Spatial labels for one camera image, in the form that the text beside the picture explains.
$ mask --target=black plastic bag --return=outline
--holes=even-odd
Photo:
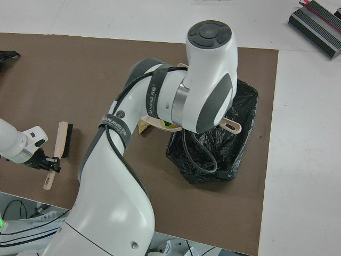
[[[3,61],[10,59],[10,58],[14,58],[16,56],[20,56],[20,54],[14,51],[0,51],[0,71],[2,68]]]
[[[182,145],[181,132],[171,135],[166,156],[178,167],[180,173],[190,184],[222,182],[233,180],[237,175],[246,143],[251,135],[255,120],[258,92],[243,81],[238,80],[236,96],[232,107],[225,114],[242,126],[239,134],[232,134],[217,126],[212,130],[195,134],[200,143],[207,148],[217,161],[217,171],[211,174],[197,170],[187,158]],[[186,144],[188,151],[201,168],[211,170],[213,166],[209,156],[190,137],[191,132],[186,131]]]

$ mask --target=gray strap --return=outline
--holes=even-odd
[[[132,134],[127,126],[127,124],[117,116],[112,114],[106,114],[103,116],[100,125],[107,125],[110,129],[114,130],[121,137],[124,147],[127,148]]]
[[[170,67],[171,65],[169,64],[162,64],[154,71],[145,97],[145,106],[148,115],[157,119],[159,118],[157,114],[159,94]]]

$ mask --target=brown surface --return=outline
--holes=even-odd
[[[0,73],[0,117],[19,131],[40,125],[50,139],[46,154],[53,152],[58,122],[74,124],[70,157],[50,191],[43,190],[46,172],[4,159],[0,190],[65,208],[77,195],[79,162],[130,67],[147,57],[186,63],[185,46],[173,43],[0,34],[0,49],[21,53]],[[239,49],[239,78],[258,90],[259,103],[234,181],[190,185],[165,156],[169,133],[134,133],[125,157],[150,194],[156,231],[257,254],[277,57],[275,50]]]

